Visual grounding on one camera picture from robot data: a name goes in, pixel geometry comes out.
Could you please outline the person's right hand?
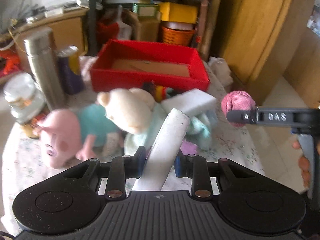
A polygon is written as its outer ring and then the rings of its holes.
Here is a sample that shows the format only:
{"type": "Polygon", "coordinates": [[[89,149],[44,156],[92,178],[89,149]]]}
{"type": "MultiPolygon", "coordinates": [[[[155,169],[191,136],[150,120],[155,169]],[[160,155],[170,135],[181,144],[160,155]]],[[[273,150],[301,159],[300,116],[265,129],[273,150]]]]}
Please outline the person's right hand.
{"type": "Polygon", "coordinates": [[[305,188],[308,188],[310,186],[310,172],[309,172],[310,163],[304,155],[300,156],[298,160],[298,166],[301,170],[303,185],[305,188]]]}

